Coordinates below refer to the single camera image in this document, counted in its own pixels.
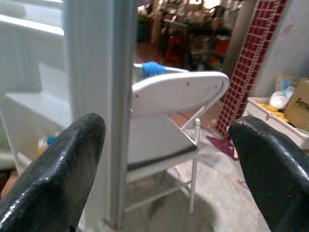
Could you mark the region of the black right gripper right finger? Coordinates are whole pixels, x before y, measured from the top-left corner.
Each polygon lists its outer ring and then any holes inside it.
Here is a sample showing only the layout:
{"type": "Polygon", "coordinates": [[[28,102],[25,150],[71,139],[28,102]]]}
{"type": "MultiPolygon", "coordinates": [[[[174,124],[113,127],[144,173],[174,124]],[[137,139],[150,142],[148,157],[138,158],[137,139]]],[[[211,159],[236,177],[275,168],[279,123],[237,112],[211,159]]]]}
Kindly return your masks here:
{"type": "Polygon", "coordinates": [[[229,135],[254,201],[272,232],[309,230],[309,158],[285,134],[243,116],[229,135]]]}

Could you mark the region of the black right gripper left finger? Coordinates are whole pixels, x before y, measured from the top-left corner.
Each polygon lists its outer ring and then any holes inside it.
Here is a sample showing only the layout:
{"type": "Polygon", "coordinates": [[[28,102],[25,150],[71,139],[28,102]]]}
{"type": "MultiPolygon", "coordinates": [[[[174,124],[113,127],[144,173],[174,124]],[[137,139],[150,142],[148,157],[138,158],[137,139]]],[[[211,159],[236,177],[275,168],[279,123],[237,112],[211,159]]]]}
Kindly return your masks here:
{"type": "Polygon", "coordinates": [[[94,183],[105,133],[105,122],[95,113],[63,130],[1,200],[1,231],[76,231],[94,183]]]}

